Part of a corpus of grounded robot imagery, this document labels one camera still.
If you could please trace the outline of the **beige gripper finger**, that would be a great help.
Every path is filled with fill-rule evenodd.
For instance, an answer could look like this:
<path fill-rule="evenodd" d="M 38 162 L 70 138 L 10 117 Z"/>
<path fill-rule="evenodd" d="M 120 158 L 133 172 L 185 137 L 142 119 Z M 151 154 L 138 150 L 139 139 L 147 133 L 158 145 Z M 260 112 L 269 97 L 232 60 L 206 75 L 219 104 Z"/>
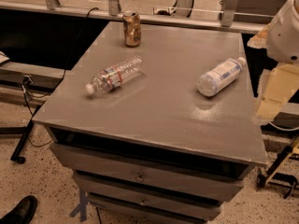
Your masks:
<path fill-rule="evenodd" d="M 279 63 L 264 69 L 258 84 L 256 119 L 274 119 L 299 90 L 299 64 Z"/>
<path fill-rule="evenodd" d="M 247 43 L 247 46 L 253 49 L 266 49 L 268 38 L 269 24 L 265 25 L 263 29 L 254 35 Z"/>

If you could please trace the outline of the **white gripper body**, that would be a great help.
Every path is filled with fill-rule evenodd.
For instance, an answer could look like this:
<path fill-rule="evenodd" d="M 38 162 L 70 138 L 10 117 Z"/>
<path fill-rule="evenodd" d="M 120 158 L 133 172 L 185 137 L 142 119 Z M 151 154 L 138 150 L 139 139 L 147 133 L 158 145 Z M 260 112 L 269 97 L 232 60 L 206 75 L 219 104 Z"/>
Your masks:
<path fill-rule="evenodd" d="M 287 0 L 271 20 L 267 55 L 280 63 L 299 63 L 299 0 Z"/>

